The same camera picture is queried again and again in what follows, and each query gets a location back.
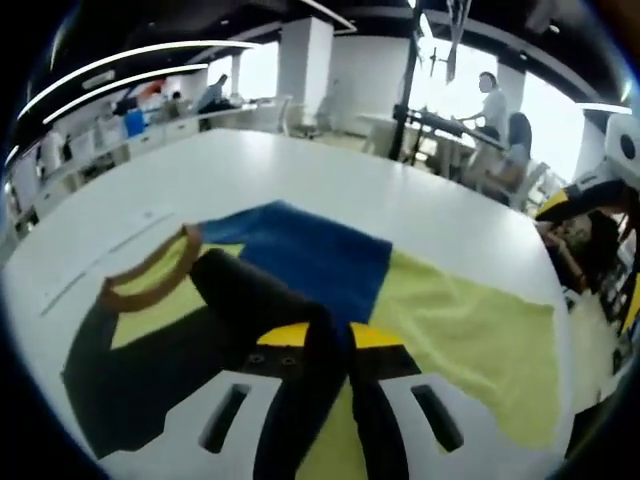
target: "floor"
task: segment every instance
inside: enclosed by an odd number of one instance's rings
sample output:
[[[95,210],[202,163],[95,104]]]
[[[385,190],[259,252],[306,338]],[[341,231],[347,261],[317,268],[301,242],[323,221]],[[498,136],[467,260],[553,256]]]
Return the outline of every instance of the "floor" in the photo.
[[[314,142],[361,151],[365,138],[329,133]],[[416,162],[419,170],[429,171],[423,162]],[[600,391],[612,378],[612,355],[617,346],[615,330],[605,319],[600,302],[587,295],[571,312],[574,371],[576,372],[574,409],[585,410],[597,403]]]

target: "metal pole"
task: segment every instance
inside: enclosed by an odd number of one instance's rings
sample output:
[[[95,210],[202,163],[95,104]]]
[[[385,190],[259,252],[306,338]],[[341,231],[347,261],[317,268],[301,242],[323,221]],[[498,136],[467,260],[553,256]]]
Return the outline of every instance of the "metal pole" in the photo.
[[[393,135],[393,142],[389,151],[389,158],[398,161],[400,157],[400,149],[402,148],[402,139],[404,138],[405,123],[407,121],[407,109],[409,108],[409,97],[411,96],[411,84],[413,83],[413,72],[416,69],[416,60],[418,59],[418,39],[416,32],[420,27],[420,15],[422,15],[423,4],[427,0],[417,0],[413,9],[412,33],[409,42],[409,57],[407,58],[407,68],[404,73],[404,89],[402,91],[402,99],[396,106],[394,114],[396,116],[397,125]]]

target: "white shirt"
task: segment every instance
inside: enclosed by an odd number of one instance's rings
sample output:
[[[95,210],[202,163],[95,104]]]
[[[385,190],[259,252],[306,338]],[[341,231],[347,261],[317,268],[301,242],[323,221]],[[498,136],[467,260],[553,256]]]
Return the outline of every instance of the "white shirt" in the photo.
[[[507,138],[507,97],[502,90],[496,88],[487,98],[484,99],[484,107],[482,116],[485,119],[485,125],[493,127],[500,133],[500,141],[505,142]]]
[[[41,160],[46,175],[50,175],[56,168],[62,165],[62,147],[64,140],[55,130],[51,130],[41,145]]]

